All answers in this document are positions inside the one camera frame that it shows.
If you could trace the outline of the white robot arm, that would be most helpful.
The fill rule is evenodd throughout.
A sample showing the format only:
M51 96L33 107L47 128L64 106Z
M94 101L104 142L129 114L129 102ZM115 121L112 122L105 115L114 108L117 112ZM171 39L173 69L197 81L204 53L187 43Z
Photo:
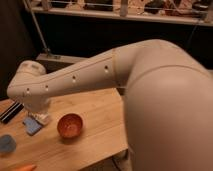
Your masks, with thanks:
M9 98L42 113L52 96L123 87L133 171L213 171L213 75L159 39L113 48L47 74L20 64Z

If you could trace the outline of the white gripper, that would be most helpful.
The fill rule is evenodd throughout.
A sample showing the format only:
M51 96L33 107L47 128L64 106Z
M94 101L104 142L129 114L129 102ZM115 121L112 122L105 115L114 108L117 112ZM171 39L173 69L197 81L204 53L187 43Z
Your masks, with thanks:
M28 115L42 125L47 125L51 122L51 116L48 112L48 105L26 105Z

